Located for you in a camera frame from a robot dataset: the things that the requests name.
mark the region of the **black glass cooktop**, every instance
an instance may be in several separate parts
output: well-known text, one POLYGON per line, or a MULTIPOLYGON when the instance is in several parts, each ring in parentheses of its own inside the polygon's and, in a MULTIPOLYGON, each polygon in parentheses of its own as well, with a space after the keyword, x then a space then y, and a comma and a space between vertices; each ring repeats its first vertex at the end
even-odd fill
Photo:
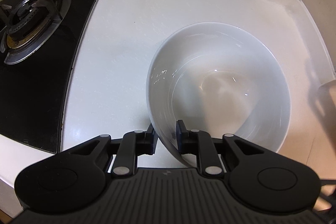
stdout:
MULTIPOLYGON (((0 4, 16 6, 20 1, 2 0, 0 4)), ((95 2, 72 0, 57 30, 26 60, 5 65, 5 55, 0 53, 0 134, 47 152, 59 152, 70 72, 95 2)))

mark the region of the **gas stove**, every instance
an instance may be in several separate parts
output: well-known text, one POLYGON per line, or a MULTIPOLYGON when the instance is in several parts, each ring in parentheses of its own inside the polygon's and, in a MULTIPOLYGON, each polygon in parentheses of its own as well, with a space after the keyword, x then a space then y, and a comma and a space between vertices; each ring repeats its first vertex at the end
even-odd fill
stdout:
POLYGON ((95 2, 0 2, 0 134, 60 151, 68 82, 95 2))

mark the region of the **bowl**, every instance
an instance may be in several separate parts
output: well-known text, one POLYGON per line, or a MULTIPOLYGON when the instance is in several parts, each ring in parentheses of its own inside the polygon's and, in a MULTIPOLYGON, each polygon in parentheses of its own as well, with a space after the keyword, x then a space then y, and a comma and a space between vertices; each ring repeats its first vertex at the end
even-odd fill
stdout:
POLYGON ((232 25, 201 22, 168 37, 147 76, 147 107, 155 131, 181 162, 176 121, 214 138, 231 133, 277 152, 288 130, 290 96, 273 54, 232 25))

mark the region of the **ribbed black surface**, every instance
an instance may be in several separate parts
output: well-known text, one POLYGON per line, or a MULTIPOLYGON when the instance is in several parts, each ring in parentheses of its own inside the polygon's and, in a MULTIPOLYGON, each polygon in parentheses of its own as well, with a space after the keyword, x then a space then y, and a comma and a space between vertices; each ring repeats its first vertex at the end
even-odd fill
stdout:
POLYGON ((196 169, 139 169, 131 178, 114 180, 94 204, 66 215, 24 211, 13 222, 45 224, 316 224, 311 211, 290 216, 254 212, 238 203, 220 180, 196 169))

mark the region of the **stove burner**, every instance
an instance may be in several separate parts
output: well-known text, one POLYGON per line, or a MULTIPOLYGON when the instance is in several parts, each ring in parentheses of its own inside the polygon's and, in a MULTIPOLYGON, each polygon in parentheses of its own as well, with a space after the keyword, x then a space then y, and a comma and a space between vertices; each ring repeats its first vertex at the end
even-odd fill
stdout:
POLYGON ((4 63, 21 62, 35 52, 57 29, 71 0, 23 0, 11 11, 0 51, 8 51, 4 63))

